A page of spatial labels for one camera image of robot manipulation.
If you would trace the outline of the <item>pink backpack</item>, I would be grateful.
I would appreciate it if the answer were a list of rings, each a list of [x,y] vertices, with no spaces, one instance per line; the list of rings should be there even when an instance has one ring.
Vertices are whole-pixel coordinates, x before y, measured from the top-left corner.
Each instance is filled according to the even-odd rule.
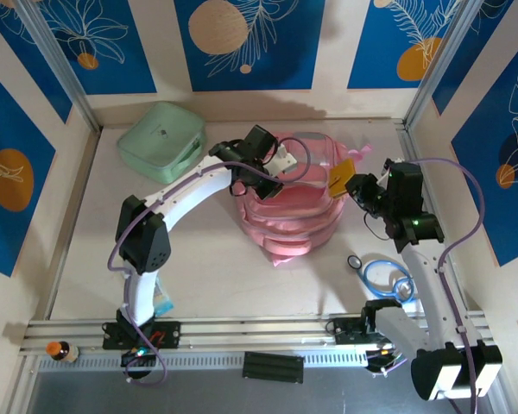
[[[309,253],[332,237],[349,197],[331,197],[329,172],[348,159],[358,163],[372,151],[372,146],[349,149],[343,142],[318,132],[277,133],[275,137],[279,141],[291,139],[284,147],[298,161],[297,168],[283,178],[295,179],[305,170],[306,149],[311,154],[307,174],[264,200],[254,190],[236,183],[234,198],[243,232],[278,266]]]

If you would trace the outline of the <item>mint green zip case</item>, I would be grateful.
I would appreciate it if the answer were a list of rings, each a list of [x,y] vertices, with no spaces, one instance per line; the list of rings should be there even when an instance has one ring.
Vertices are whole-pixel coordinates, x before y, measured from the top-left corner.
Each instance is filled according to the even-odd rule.
[[[201,155],[205,143],[202,117],[158,102],[118,139],[117,151],[128,167],[168,185]]]

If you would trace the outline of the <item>blue tissue pack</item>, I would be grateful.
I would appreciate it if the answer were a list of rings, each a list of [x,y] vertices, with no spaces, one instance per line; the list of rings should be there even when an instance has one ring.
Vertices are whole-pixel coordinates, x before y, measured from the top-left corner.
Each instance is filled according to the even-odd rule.
[[[162,287],[161,280],[157,279],[155,282],[155,291],[153,298],[155,315],[161,317],[171,311],[174,307],[171,298],[167,295]]]

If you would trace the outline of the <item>blue stethoscope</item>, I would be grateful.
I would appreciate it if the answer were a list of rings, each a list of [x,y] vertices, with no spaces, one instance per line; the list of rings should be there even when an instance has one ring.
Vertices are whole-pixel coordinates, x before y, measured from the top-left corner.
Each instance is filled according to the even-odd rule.
[[[409,304],[417,299],[414,279],[409,271],[401,264],[391,260],[373,260],[367,265],[364,265],[361,259],[354,254],[347,258],[347,264],[356,272],[358,278],[363,282],[363,285],[375,298],[394,299],[399,304]],[[402,277],[397,279],[389,290],[383,291],[375,287],[368,278],[369,271],[377,267],[388,267],[391,270],[401,273]]]

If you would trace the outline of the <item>black slotted plate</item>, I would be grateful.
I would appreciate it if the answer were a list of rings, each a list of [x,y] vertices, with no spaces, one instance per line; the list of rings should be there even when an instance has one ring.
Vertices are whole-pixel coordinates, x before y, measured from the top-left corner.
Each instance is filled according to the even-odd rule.
[[[302,384],[304,359],[301,356],[246,352],[242,376],[245,379]]]

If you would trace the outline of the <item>orange capped small bottle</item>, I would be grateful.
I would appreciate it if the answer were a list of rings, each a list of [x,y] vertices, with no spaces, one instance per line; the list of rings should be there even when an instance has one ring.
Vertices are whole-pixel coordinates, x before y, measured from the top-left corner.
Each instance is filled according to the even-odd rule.
[[[74,363],[79,358],[79,348],[70,342],[49,342],[46,346],[46,353],[54,361]]]

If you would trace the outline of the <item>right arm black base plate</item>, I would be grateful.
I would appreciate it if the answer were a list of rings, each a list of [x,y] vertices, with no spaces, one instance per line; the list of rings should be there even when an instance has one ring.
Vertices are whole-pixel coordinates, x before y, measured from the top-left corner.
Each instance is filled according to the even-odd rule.
[[[337,345],[409,344],[410,332],[383,318],[334,317],[325,326]]]

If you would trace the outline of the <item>aluminium frame post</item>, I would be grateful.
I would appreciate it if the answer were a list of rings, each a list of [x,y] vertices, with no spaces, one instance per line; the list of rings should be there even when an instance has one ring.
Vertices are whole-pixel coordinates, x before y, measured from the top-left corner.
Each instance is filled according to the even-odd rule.
[[[435,88],[450,65],[482,2],[483,0],[461,0],[457,14],[450,22],[434,59],[427,68],[425,77],[421,80],[414,99],[402,119],[405,131],[409,132],[412,129],[424,107],[431,100]]]
[[[16,13],[73,106],[78,110],[89,129],[99,135],[102,126],[86,98],[84,88],[55,39],[52,30],[47,25],[43,14],[32,0],[12,1]]]

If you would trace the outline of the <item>aluminium mounting rail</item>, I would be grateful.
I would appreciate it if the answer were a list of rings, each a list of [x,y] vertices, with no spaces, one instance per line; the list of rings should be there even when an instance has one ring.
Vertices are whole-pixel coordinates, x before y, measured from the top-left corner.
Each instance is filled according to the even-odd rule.
[[[157,318],[160,322],[180,322],[179,346],[166,352],[207,352],[223,350],[275,351],[313,350],[317,348],[389,348],[390,344],[337,345],[326,331],[334,317],[361,317],[353,314],[332,314],[299,317],[246,318]],[[70,342],[81,351],[126,352],[103,349],[102,324],[116,320],[49,320],[29,323],[22,339],[23,355],[44,355],[49,342]],[[136,332],[151,344],[141,329]]]

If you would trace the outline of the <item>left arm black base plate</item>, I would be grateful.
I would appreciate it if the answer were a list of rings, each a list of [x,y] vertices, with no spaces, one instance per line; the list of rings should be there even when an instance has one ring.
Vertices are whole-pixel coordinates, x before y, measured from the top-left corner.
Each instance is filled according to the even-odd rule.
[[[173,349],[179,346],[181,323],[152,320],[141,327],[148,341],[158,349]],[[128,322],[109,322],[102,324],[103,349],[129,350],[148,348],[146,342]]]

